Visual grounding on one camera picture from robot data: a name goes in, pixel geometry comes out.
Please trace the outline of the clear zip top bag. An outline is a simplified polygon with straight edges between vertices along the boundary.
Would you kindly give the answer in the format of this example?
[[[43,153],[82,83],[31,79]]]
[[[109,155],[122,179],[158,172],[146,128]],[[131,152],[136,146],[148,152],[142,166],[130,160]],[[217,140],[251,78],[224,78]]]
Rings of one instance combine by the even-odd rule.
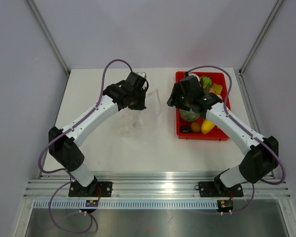
[[[113,127],[114,132],[119,136],[125,137],[151,128],[161,114],[162,106],[159,88],[152,90],[146,95],[145,105],[146,109],[142,111],[127,108],[118,113]]]

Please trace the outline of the yellow mango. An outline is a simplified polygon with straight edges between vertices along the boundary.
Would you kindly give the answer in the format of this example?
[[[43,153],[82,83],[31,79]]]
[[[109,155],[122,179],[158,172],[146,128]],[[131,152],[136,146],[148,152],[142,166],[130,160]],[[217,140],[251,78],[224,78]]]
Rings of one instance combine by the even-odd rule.
[[[209,121],[208,119],[204,119],[201,124],[201,132],[202,134],[208,134],[216,125]]]

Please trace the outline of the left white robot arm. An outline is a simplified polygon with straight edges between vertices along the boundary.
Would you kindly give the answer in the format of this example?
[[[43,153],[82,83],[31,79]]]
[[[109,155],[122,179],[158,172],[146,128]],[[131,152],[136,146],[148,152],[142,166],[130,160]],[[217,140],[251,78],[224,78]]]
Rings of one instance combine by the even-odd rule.
[[[48,152],[73,178],[70,197],[111,196],[112,182],[100,182],[92,174],[79,148],[100,124],[120,110],[144,110],[148,86],[145,73],[131,72],[127,79],[107,86],[99,102],[71,124],[49,130]]]

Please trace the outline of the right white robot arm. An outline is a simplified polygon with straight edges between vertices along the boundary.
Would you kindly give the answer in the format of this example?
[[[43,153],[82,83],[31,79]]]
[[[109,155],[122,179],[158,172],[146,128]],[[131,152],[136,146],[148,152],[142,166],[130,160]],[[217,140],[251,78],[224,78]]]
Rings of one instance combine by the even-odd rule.
[[[205,93],[197,77],[187,76],[175,83],[168,106],[193,111],[214,123],[240,149],[241,163],[214,178],[214,190],[225,196],[241,183],[254,184],[278,167],[278,141],[252,130],[236,117],[214,93]]]

